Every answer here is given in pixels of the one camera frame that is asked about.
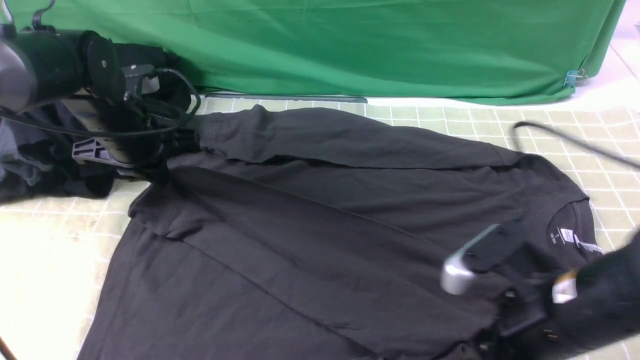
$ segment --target size tag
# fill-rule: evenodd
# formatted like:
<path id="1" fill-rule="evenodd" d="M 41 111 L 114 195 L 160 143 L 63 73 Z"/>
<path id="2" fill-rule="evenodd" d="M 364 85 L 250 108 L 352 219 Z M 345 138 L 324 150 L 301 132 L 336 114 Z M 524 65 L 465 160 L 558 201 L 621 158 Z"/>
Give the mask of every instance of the size tag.
<path id="1" fill-rule="evenodd" d="M 573 242 L 573 230 L 570 229 L 558 229 L 560 232 L 560 236 L 562 236 L 562 240 L 565 243 Z"/>

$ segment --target black cable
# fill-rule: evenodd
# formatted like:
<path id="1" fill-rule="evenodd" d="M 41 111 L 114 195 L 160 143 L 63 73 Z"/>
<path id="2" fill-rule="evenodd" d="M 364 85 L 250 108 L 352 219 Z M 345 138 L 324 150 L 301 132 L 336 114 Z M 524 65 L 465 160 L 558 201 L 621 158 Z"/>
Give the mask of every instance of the black cable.
<path id="1" fill-rule="evenodd" d="M 189 123 L 191 120 L 193 120 L 193 117 L 195 116 L 196 112 L 198 111 L 198 109 L 200 109 L 200 105 L 202 103 L 202 100 L 200 100 L 200 96 L 198 95 L 198 91 L 195 89 L 193 84 L 189 81 L 189 79 L 187 79 L 187 77 L 185 75 L 183 75 L 179 71 L 176 71 L 176 70 L 173 70 L 173 69 L 156 69 L 154 72 L 155 73 L 168 72 L 170 74 L 174 74 L 174 75 L 178 76 L 179 78 L 181 78 L 181 80 L 183 80 L 185 82 L 185 84 L 187 84 L 187 86 L 189 87 L 189 91 L 191 91 L 191 93 L 196 98 L 196 104 L 193 106 L 193 109 L 191 110 L 191 112 L 186 114 L 186 116 L 183 116 L 182 119 L 180 121 L 178 121 L 176 123 L 176 125 L 174 125 L 174 126 L 166 127 L 166 128 L 163 128 L 163 129 L 155 129 L 155 130 L 142 130 L 142 131 L 128 131 L 128 132 L 123 132 L 123 133 L 112 133 L 112 132 L 102 132 L 102 131 L 74 130 L 74 129 L 67 129 L 67 128 L 62 127 L 62 126 L 43 124 L 43 123 L 41 123 L 39 121 L 34 121 L 34 120 L 31 120 L 31 119 L 27 119 L 25 117 L 21 117 L 20 115 L 12 114 L 12 113 L 10 113 L 8 111 L 4 111 L 4 110 L 0 110 L 0 117 L 4 118 L 6 120 L 15 121 L 15 122 L 18 122 L 20 124 L 27 125 L 27 126 L 37 127 L 39 129 L 42 129 L 42 130 L 55 131 L 57 133 L 76 135 L 76 136 L 87 136 L 87 137 L 98 137 L 98 138 L 129 138 L 129 137 L 136 137 L 136 136 L 149 136 L 149 135 L 158 135 L 158 134 L 162 134 L 162 133 L 168 133 L 170 131 L 173 131 L 173 130 L 176 130 L 176 129 L 180 128 L 180 127 L 185 126 L 187 123 Z"/>
<path id="2" fill-rule="evenodd" d="M 42 26 L 42 15 L 51 10 L 51 8 L 56 4 L 56 0 L 51 0 L 49 1 L 49 5 L 44 8 L 44 9 L 40 9 L 38 11 L 36 11 L 33 14 L 33 18 L 31 19 L 31 25 L 33 26 L 34 30 L 41 30 L 42 28 L 44 28 Z"/>
<path id="3" fill-rule="evenodd" d="M 587 151 L 591 151 L 594 152 L 598 155 L 602 155 L 606 158 L 609 158 L 611 160 L 614 161 L 618 161 L 620 163 L 623 163 L 629 167 L 632 167 L 636 170 L 640 170 L 640 163 L 632 161 L 632 160 L 628 160 L 623 158 L 622 156 L 620 156 L 619 154 L 616 154 L 614 152 L 608 151 L 606 149 L 603 149 L 601 147 L 595 146 L 595 145 L 590 145 L 585 141 L 582 141 L 572 135 L 569 135 L 567 133 L 564 133 L 562 131 L 558 131 L 556 129 L 553 129 L 552 127 L 543 125 L 543 124 L 538 124 L 536 122 L 531 122 L 531 121 L 520 121 L 517 122 L 515 124 L 513 124 L 511 126 L 511 140 L 513 141 L 513 145 L 516 147 L 517 151 L 522 152 L 522 145 L 520 144 L 520 138 L 518 137 L 518 133 L 516 132 L 516 130 L 519 127 L 535 127 L 536 129 L 540 129 L 543 131 L 546 131 L 548 133 L 551 133 L 553 135 L 556 135 L 559 138 L 562 138 L 563 140 L 566 140 L 578 147 L 582 147 L 583 149 L 587 150 Z"/>

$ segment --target white gridline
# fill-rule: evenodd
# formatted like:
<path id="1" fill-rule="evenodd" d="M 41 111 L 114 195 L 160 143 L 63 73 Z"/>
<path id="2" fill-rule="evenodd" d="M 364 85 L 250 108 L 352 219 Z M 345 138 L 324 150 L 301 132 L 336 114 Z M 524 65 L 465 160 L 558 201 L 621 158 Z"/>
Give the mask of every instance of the white gridline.
<path id="1" fill-rule="evenodd" d="M 204 99 L 203 100 L 203 109 L 207 108 L 207 100 L 209 99 Z M 256 104 L 262 104 L 262 100 L 256 100 L 255 101 Z M 285 110 L 289 107 L 289 103 L 290 101 L 285 101 Z M 312 102 L 312 107 L 315 107 L 315 101 Z M 363 115 L 366 115 L 367 113 L 367 106 L 362 104 L 362 108 L 363 110 Z M 506 141 L 506 146 L 507 148 L 511 148 L 511 143 L 509 140 L 509 137 L 504 133 L 504 130 L 502 128 L 502 124 L 504 125 L 508 125 L 508 124 L 512 124 L 512 122 L 505 122 L 505 121 L 501 121 L 499 120 L 499 116 L 497 114 L 497 112 L 495 111 L 495 109 L 493 109 L 494 115 L 496 120 L 495 121 L 488 121 L 488 120 L 474 120 L 472 114 L 470 113 L 470 109 L 467 109 L 469 114 L 468 120 L 455 120 L 455 119 L 447 119 L 444 108 L 440 108 L 441 112 L 442 112 L 442 118 L 441 119 L 429 119 L 429 120 L 422 120 L 419 119 L 419 107 L 415 107 L 415 113 L 416 113 L 416 117 L 418 119 L 395 119 L 393 116 L 393 111 L 392 111 L 392 107 L 389 107 L 389 114 L 390 114 L 390 118 L 378 118 L 375 117 L 373 119 L 375 120 L 390 120 L 391 125 L 394 125 L 394 122 L 396 121 L 406 121 L 406 120 L 410 120 L 413 122 L 418 123 L 418 125 L 422 125 L 423 122 L 441 122 L 444 120 L 444 124 L 445 124 L 445 130 L 446 130 L 446 134 L 450 135 L 450 136 L 457 136 L 457 137 L 463 137 L 463 138 L 469 138 L 472 140 L 481 140 L 482 138 L 503 138 Z M 233 99 L 232 100 L 232 104 L 231 104 L 231 109 L 230 111 L 224 111 L 224 112 L 234 112 L 236 111 L 236 100 Z M 519 111 L 520 115 L 522 117 L 522 119 L 524 120 L 524 114 L 522 113 L 522 111 Z M 601 127 L 604 128 L 608 134 L 607 138 L 601 138 L 601 139 L 588 139 L 588 140 L 592 140 L 592 141 L 600 141 L 600 142 L 611 142 L 614 144 L 614 146 L 617 148 L 619 153 L 623 153 L 620 149 L 620 147 L 618 146 L 617 143 L 620 142 L 632 142 L 632 143 L 637 143 L 638 146 L 640 147 L 640 129 L 638 126 L 637 121 L 632 120 L 632 121 L 626 121 L 626 122 L 619 122 L 619 123 L 615 123 L 615 124 L 606 124 L 604 122 L 604 120 L 602 119 L 602 117 L 600 117 L 600 114 L 598 114 L 600 123 L 599 124 L 579 124 L 578 120 L 575 118 L 574 115 L 574 121 L 575 122 L 568 122 L 568 123 L 562 123 L 562 122 L 554 122 L 552 120 L 552 117 L 549 116 L 548 112 L 545 111 L 545 113 L 547 114 L 547 124 L 550 124 L 554 127 L 562 127 L 562 126 L 575 126 L 579 129 L 579 131 L 583 134 L 583 137 L 585 137 L 585 132 L 583 127 Z M 448 123 L 450 122 L 466 122 L 466 123 L 471 123 L 472 125 L 472 129 L 473 129 L 473 135 L 456 135 L 456 134 L 452 134 L 449 131 L 449 126 Z M 476 123 L 492 123 L 492 124 L 498 124 L 498 128 L 500 129 L 501 135 L 497 136 L 497 135 L 478 135 L 477 131 L 476 131 Z M 624 126 L 624 125 L 629 125 L 629 124 L 633 124 L 635 129 L 636 129 L 636 133 L 637 133 L 637 139 L 635 140 L 616 140 L 614 139 L 613 135 L 611 134 L 611 132 L 609 131 L 609 128 L 612 127 L 616 127 L 616 126 Z M 611 248 L 615 248 L 613 241 L 611 240 L 611 237 L 609 236 L 609 233 L 619 233 L 619 232 L 630 232 L 632 229 L 606 229 L 604 227 L 604 223 L 602 222 L 602 219 L 600 217 L 600 212 L 601 211 L 607 211 L 607 210 L 619 210 L 619 211 L 624 211 L 626 213 L 626 216 L 628 217 L 630 223 L 635 227 L 637 224 L 634 222 L 634 219 L 632 218 L 632 216 L 630 215 L 629 211 L 640 211 L 640 208 L 627 208 L 624 207 L 624 202 L 622 201 L 622 198 L 620 196 L 621 192 L 637 192 L 640 193 L 640 179 L 638 179 L 637 177 L 637 173 L 633 172 L 633 171 L 614 171 L 614 170 L 606 170 L 604 168 L 604 166 L 602 165 L 602 162 L 600 160 L 600 158 L 596 157 L 596 161 L 600 167 L 600 171 L 597 170 L 577 170 L 575 168 L 575 165 L 573 164 L 572 161 L 572 157 L 577 157 L 577 156 L 590 156 L 590 154 L 587 153 L 574 153 L 574 152 L 569 152 L 568 149 L 566 148 L 566 146 L 564 145 L 563 142 L 561 142 L 561 147 L 563 148 L 563 152 L 545 152 L 544 149 L 539 149 L 538 148 L 538 144 L 536 143 L 536 140 L 557 140 L 557 138 L 551 137 L 551 136 L 533 136 L 531 134 L 530 130 L 527 130 L 529 136 L 526 136 L 524 134 L 520 134 L 520 138 L 523 139 L 530 139 L 533 143 L 533 146 L 535 148 L 535 153 L 540 154 L 542 156 L 544 155 L 563 155 L 566 156 L 569 160 L 569 164 L 571 166 L 571 168 L 565 169 L 565 168 L 561 168 L 560 170 L 562 170 L 563 172 L 573 172 L 574 174 L 576 174 L 577 179 L 579 181 L 578 185 L 587 193 L 589 194 L 589 192 L 592 191 L 599 191 L 599 192 L 612 192 L 614 194 L 614 196 L 617 197 L 617 199 L 619 200 L 620 204 L 623 205 L 622 208 L 608 208 L 608 207 L 596 207 L 593 204 L 591 205 L 591 209 L 592 212 L 594 214 L 594 218 L 596 220 L 596 230 L 603 232 L 607 242 L 609 243 L 609 245 L 611 246 Z M 582 179 L 580 178 L 580 174 L 589 174 L 589 173 L 601 173 L 601 174 L 605 174 L 611 188 L 586 188 L 584 186 L 584 183 L 582 182 Z M 637 189 L 633 189 L 633 188 L 627 188 L 627 189 L 618 189 L 614 186 L 613 182 L 611 181 L 611 178 L 609 177 L 609 174 L 633 174 L 636 179 L 638 180 L 638 185 L 639 187 Z M 115 192 L 112 193 L 113 194 L 122 194 L 122 195 L 137 195 L 142 191 L 142 189 L 138 192 L 132 192 L 132 191 L 127 191 L 127 190 L 116 190 Z M 45 211 L 45 210 L 39 210 L 41 204 L 42 204 L 42 200 L 38 201 L 37 204 L 35 205 L 33 210 L 27 210 L 27 209 L 14 209 L 12 206 L 8 206 L 8 205 L 2 205 L 0 206 L 0 214 L 3 212 L 20 212 L 20 213 L 31 213 L 30 219 L 34 218 L 36 215 L 64 215 L 64 222 L 66 222 L 68 220 L 68 218 L 72 215 L 93 215 L 93 216 L 98 216 L 98 219 L 96 221 L 96 223 L 94 224 L 92 230 L 88 233 L 90 235 L 98 235 L 98 236 L 107 236 L 107 237 L 111 237 L 114 238 L 114 241 L 118 241 L 121 237 L 122 234 L 110 234 L 110 233 L 98 233 L 96 232 L 96 228 L 98 226 L 98 224 L 100 223 L 100 220 L 102 219 L 102 217 L 104 215 L 110 215 L 110 214 L 115 214 L 115 215 L 123 215 L 126 216 L 127 212 L 126 209 L 123 209 L 123 211 L 106 211 L 106 209 L 108 208 L 108 204 L 109 204 L 109 200 L 111 197 L 107 198 L 104 201 L 103 207 L 102 207 L 102 211 L 98 211 L 98 212 L 94 212 L 94 211 L 74 211 L 74 206 L 76 204 L 76 200 L 74 199 L 73 202 L 71 203 L 71 205 L 69 206 L 69 209 L 67 211 Z M 100 261 L 100 262 L 109 262 L 110 259 L 96 259 L 96 261 Z M 94 284 L 93 285 L 93 289 L 92 291 L 94 291 L 97 294 L 99 294 L 99 291 L 102 288 L 102 284 Z M 86 315 L 87 318 L 90 319 L 90 321 L 93 321 L 93 317 L 94 314 L 90 313 Z M 627 346 L 625 344 L 624 341 L 620 342 L 620 345 L 627 357 L 627 360 L 631 360 L 631 356 L 627 350 Z M 77 348 L 76 348 L 76 354 L 77 351 L 79 351 L 79 349 L 81 348 L 82 343 L 80 343 Z M 587 359 L 589 360 L 589 356 L 585 355 L 584 357 L 579 357 L 579 359 Z"/>

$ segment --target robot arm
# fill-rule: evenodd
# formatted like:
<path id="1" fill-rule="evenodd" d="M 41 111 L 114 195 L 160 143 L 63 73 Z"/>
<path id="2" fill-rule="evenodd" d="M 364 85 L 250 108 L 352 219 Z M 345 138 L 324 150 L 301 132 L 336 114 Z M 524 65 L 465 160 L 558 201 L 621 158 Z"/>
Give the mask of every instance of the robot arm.
<path id="1" fill-rule="evenodd" d="M 640 334 L 640 233 L 622 249 L 565 272 L 526 241 L 516 221 L 487 228 L 442 269 L 442 288 L 461 295 L 480 274 L 513 287 L 491 329 L 473 340 L 487 360 L 562 360 Z M 536 272 L 546 276 L 535 277 Z"/>
<path id="2" fill-rule="evenodd" d="M 158 89 L 160 72 L 174 73 L 195 93 L 193 85 L 172 69 L 121 67 L 115 45 L 94 31 L 43 26 L 40 18 L 48 8 L 36 12 L 33 29 L 16 32 L 13 24 L 3 25 L 0 117 L 30 124 L 19 114 L 61 101 L 88 130 L 74 134 L 94 136 L 74 144 L 77 162 L 106 163 L 123 176 L 167 181 L 167 157 L 199 150 L 195 131 L 182 126 L 193 118 L 200 98 L 188 115 L 160 104 L 176 117 L 174 126 L 166 127 L 154 116 L 158 102 L 147 101 L 143 93 Z"/>

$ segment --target dark gray clothing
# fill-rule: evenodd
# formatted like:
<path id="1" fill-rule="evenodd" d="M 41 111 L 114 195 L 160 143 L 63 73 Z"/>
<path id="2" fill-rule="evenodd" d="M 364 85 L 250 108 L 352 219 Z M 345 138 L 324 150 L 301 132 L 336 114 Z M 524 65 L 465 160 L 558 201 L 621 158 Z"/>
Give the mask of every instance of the dark gray clothing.
<path id="1" fill-rule="evenodd" d="M 199 120 L 207 152 L 130 208 L 80 359 L 473 359 L 507 283 L 446 294 L 452 251 L 522 218 L 568 268 L 598 255 L 549 240 L 593 219 L 539 156 L 332 110 Z"/>

